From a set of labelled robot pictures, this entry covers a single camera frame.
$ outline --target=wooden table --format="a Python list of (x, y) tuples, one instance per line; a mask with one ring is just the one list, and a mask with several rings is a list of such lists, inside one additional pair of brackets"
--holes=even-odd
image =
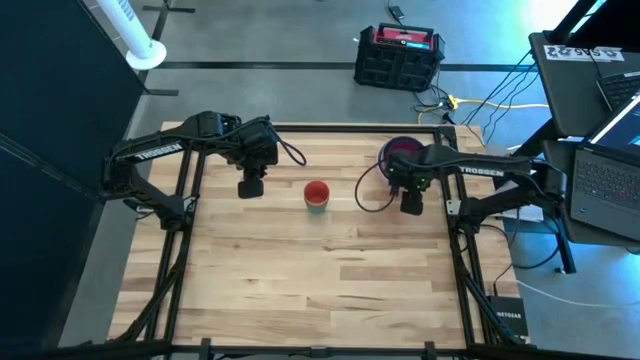
[[(482, 151), (468, 129), (456, 131), (460, 151)], [(398, 134), (281, 136), (309, 164), (298, 167), (280, 151), (280, 164), (269, 169), (260, 199), (238, 199), (241, 174), (218, 156), (207, 159), (174, 343), (199, 344), (210, 337), (215, 345), (420, 348), (434, 341), (438, 348), (465, 348), (438, 181), (424, 194), (419, 217), (400, 213), (399, 200), (384, 212), (366, 213), (353, 198), (356, 180)], [(433, 142), (428, 134), (411, 136)], [(154, 161), (150, 181), (173, 193), (180, 160), (172, 155)], [(321, 215), (308, 213), (302, 200), (303, 187), (316, 179), (331, 189)], [(465, 176), (465, 183), (470, 196), (493, 191), (489, 178)], [(360, 189), (364, 205), (376, 208), (388, 197), (386, 181), (372, 171)], [(510, 264), (509, 250), (494, 230), (483, 228), (476, 239), (490, 289)], [(163, 240), (157, 218), (139, 222), (111, 336), (120, 335), (151, 297)], [(501, 294), (518, 296), (511, 270), (498, 285)], [(160, 337), (164, 318), (161, 313)]]

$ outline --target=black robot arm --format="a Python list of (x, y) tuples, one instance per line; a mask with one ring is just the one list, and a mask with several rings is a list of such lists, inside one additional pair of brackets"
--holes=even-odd
[(567, 181), (564, 173), (537, 159), (465, 154), (444, 145), (429, 145), (413, 154), (394, 152), (386, 170), (391, 187), (405, 189), (401, 211), (413, 215), (422, 214), (422, 192), (442, 175), (489, 176), (518, 184), (483, 199), (470, 197), (448, 203), (448, 214), (457, 215), (458, 225), (473, 233), (478, 232), (487, 216), (524, 205), (537, 205), (551, 212), (564, 201)]
[(136, 164), (185, 149), (219, 154), (243, 171), (238, 196), (252, 198), (264, 192), (261, 179), (267, 166), (278, 163), (278, 141), (268, 116), (242, 124), (237, 116), (202, 112), (176, 128), (118, 143), (105, 159), (102, 194), (107, 199), (136, 198), (158, 215), (163, 229), (179, 230), (191, 221), (190, 202), (150, 184)]

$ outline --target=black backdrop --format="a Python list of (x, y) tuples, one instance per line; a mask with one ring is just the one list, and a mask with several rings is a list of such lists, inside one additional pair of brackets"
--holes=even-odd
[[(143, 91), (80, 0), (0, 5), (0, 135), (86, 188)], [(0, 143), (0, 350), (56, 346), (102, 204)]]

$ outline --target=cup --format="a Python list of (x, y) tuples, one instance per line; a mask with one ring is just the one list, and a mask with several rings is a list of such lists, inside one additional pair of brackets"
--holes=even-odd
[(304, 187), (304, 202), (313, 214), (324, 212), (329, 202), (329, 186), (322, 181), (312, 181)]

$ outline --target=laptop screen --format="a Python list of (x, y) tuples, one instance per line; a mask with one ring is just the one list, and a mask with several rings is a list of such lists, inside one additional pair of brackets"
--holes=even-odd
[(640, 157), (640, 96), (619, 112), (589, 142)]

